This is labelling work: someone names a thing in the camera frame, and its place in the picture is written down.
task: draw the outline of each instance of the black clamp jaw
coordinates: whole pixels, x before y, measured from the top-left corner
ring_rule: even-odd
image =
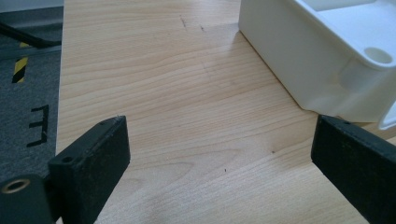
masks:
[[[396,223],[396,146],[345,120],[319,116],[311,158],[370,223]]]
[[[92,224],[131,159],[125,117],[104,120],[51,159],[49,175],[0,184],[4,224]]]

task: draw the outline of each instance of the light wood desk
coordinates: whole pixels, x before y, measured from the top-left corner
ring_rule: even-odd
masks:
[[[239,6],[65,1],[58,151],[128,119],[132,163],[97,223],[365,223],[311,162],[317,115],[241,35]]]

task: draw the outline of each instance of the metal grommet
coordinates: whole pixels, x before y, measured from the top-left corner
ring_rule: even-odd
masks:
[[[11,194],[23,190],[30,184],[29,179],[17,179],[6,184],[2,189],[2,193]]]

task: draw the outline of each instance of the white box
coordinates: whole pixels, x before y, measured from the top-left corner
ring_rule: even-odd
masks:
[[[242,0],[239,28],[302,108],[396,126],[395,0]]]

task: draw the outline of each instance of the black cable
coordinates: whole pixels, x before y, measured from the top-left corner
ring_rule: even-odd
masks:
[[[19,31],[2,22],[0,22],[0,34],[6,35],[38,49],[62,45],[62,41],[44,40],[33,35],[26,34],[25,32]]]

